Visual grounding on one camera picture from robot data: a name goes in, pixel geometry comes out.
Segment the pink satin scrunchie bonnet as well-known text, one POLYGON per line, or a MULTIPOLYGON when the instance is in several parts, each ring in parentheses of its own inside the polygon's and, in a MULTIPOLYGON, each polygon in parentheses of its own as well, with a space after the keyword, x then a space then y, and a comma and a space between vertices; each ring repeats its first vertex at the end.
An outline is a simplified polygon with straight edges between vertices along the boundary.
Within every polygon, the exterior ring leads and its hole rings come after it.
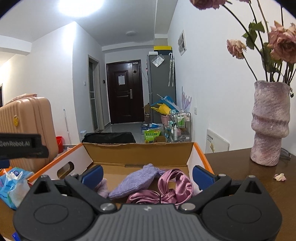
POLYGON ((128 204, 175 204, 179 206, 193 195, 194 187, 190 178, 180 169, 170 169, 158 180, 158 191, 140 190, 131 194, 128 204))

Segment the grey refrigerator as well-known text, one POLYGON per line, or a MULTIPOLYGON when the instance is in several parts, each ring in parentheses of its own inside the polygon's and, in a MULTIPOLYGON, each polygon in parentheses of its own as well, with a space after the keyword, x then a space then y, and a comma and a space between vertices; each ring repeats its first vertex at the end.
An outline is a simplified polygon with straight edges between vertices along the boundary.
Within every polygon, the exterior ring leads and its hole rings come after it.
POLYGON ((149 104, 158 102, 161 97, 169 96, 176 102, 176 87, 169 86, 170 74, 170 56, 161 55, 164 61, 157 67, 153 61, 156 61, 157 55, 147 56, 147 75, 149 83, 149 104))

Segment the blue tissue pack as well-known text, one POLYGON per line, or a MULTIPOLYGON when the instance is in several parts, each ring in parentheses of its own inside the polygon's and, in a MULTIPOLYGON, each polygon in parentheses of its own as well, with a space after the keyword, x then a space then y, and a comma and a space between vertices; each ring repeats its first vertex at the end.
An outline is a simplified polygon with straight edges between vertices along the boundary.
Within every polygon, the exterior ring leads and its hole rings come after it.
POLYGON ((30 190, 27 179, 34 172, 15 167, 4 171, 1 176, 1 200, 11 209, 16 210, 30 190))

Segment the white folded umbrella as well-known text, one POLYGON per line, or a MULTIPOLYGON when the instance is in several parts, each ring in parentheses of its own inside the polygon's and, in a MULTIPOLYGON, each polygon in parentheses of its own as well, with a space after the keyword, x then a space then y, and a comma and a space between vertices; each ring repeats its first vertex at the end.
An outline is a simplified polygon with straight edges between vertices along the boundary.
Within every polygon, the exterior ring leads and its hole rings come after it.
POLYGON ((170 70, 169 70, 169 82, 168 82, 168 87, 174 86, 174 72, 175 72, 175 67, 174 67, 174 55, 173 53, 169 54, 170 56, 170 70))

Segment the fallen pink petal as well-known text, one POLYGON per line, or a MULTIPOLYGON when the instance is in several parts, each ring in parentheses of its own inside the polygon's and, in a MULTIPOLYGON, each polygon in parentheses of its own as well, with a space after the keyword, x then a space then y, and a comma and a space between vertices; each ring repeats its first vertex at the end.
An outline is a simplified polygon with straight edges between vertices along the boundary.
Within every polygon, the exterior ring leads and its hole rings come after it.
POLYGON ((286 177, 284 173, 280 173, 280 174, 275 174, 274 179, 278 182, 280 181, 284 182, 286 180, 286 177))

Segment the metal trolley with bottles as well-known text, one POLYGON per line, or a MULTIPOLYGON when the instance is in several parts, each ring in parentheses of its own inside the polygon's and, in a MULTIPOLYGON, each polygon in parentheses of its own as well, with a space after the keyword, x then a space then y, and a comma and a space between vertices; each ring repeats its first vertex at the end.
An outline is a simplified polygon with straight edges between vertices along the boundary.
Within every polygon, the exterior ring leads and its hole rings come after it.
POLYGON ((192 115, 190 112, 170 111, 168 124, 165 126, 165 137, 168 143, 191 142, 192 115))

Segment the white wall panel box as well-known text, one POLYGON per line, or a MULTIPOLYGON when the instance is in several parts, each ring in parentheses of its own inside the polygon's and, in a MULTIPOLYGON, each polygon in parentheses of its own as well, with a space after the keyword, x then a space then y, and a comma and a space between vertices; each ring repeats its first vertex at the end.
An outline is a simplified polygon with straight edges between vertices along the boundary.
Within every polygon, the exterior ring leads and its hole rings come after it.
POLYGON ((180 55, 182 56, 187 50, 186 47, 186 39, 185 39, 185 32, 182 30, 179 38, 178 38, 178 51, 180 55))

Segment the orange cardboard box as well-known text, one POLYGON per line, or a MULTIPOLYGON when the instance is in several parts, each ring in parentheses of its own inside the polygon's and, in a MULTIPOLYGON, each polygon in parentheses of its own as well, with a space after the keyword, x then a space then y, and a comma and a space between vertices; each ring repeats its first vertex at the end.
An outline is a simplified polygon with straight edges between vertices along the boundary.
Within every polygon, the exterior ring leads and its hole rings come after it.
MULTIPOLYGON (((80 143, 36 172, 28 182, 33 184, 41 175, 57 180, 58 171, 68 163, 73 164, 73 173, 76 174, 82 174, 95 165, 102 166, 109 191, 114 190, 128 174, 142 169, 144 165, 153 164, 161 170, 180 169, 184 172, 193 184, 194 196, 201 190, 193 180, 193 168, 199 165, 210 173, 213 172, 197 143, 80 143)), ((158 191, 158 180, 159 178, 155 178, 148 190, 158 191)))

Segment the purple knitted pouch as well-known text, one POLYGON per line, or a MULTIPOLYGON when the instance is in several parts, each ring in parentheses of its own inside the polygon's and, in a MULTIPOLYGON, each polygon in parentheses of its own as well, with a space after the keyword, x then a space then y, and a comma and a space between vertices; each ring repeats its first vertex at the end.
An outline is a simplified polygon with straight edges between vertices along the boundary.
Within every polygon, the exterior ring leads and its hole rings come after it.
POLYGON ((125 179, 112 190, 108 197, 110 200, 130 196, 140 190, 146 190, 155 178, 161 177, 166 171, 153 164, 144 165, 142 169, 128 174, 125 179))

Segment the red plastic bucket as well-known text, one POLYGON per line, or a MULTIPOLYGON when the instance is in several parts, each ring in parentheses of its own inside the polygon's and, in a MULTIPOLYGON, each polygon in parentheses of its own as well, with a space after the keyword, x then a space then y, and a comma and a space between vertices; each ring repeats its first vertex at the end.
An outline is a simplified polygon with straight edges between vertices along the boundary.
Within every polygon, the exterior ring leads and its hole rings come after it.
POLYGON ((56 137, 57 145, 58 145, 58 153, 62 153, 64 150, 63 147, 63 137, 62 136, 57 136, 56 137))

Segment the green snack bag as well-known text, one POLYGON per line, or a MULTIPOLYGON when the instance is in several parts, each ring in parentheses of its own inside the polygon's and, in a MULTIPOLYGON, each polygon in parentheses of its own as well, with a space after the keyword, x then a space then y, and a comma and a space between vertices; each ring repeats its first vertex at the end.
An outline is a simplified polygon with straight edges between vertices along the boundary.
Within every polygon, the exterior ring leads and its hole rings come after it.
POLYGON ((144 131, 144 142, 146 144, 153 143, 154 142, 154 139, 156 137, 159 137, 160 135, 161 135, 161 131, 160 130, 154 130, 154 129, 145 130, 144 131))

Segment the black bag on floor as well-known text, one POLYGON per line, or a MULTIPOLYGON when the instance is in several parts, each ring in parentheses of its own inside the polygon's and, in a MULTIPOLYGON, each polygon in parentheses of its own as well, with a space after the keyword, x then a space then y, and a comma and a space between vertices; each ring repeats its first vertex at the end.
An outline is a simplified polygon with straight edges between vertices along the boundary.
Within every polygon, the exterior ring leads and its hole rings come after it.
POLYGON ((131 132, 119 133, 87 133, 82 143, 93 144, 129 144, 136 143, 136 140, 131 132))

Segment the lilac towel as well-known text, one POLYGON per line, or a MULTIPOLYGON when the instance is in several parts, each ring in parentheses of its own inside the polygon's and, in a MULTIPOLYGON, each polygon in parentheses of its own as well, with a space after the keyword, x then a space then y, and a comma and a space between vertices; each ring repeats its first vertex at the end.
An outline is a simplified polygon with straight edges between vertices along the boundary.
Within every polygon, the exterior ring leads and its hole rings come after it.
POLYGON ((94 191, 103 198, 107 198, 109 195, 107 180, 103 178, 101 182, 95 187, 94 191))

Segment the dried pink rose bouquet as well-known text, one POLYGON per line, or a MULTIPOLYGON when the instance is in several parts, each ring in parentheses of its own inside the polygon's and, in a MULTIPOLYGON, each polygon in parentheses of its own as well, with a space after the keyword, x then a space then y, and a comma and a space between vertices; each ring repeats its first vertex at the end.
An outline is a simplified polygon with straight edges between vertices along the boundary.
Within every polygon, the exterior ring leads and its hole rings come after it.
POLYGON ((258 52, 266 82, 291 85, 295 78, 295 24, 291 23, 287 28, 284 26, 283 7, 280 8, 281 22, 274 21, 273 26, 269 26, 260 1, 257 1, 257 6, 262 21, 257 19, 252 1, 244 1, 253 16, 248 26, 245 26, 228 7, 232 4, 231 1, 190 1, 190 3, 201 11, 223 7, 238 22, 244 30, 242 35, 244 42, 228 39, 226 47, 232 57, 245 61, 255 81, 258 81, 258 78, 246 58, 247 49, 258 52))

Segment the pink textured vase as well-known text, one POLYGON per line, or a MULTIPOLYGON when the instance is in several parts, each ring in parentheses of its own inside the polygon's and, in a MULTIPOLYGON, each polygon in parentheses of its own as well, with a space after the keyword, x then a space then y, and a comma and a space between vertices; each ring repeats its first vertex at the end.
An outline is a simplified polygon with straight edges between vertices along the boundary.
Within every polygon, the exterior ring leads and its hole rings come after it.
POLYGON ((250 159, 262 166, 275 166, 282 139, 289 135, 290 87, 282 82, 254 83, 251 128, 255 131, 250 159))

